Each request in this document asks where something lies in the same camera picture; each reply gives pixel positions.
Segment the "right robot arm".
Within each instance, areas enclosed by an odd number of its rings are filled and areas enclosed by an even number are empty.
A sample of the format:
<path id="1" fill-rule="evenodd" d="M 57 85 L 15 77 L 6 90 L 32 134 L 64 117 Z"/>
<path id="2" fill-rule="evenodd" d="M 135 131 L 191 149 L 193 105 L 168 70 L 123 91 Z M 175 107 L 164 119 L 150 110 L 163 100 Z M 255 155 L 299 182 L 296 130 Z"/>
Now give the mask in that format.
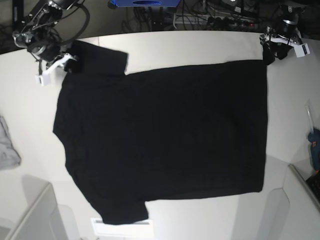
<path id="1" fill-rule="evenodd" d="M 63 40 L 55 26 L 65 18 L 64 11 L 75 8 L 85 14 L 81 29 L 70 39 Z M 12 32 L 14 44 L 26 49 L 38 62 L 38 73 L 63 68 L 65 72 L 80 70 L 80 60 L 72 50 L 72 43 L 84 32 L 90 21 L 89 10 L 78 0 L 40 0 L 31 12 L 18 21 Z"/>

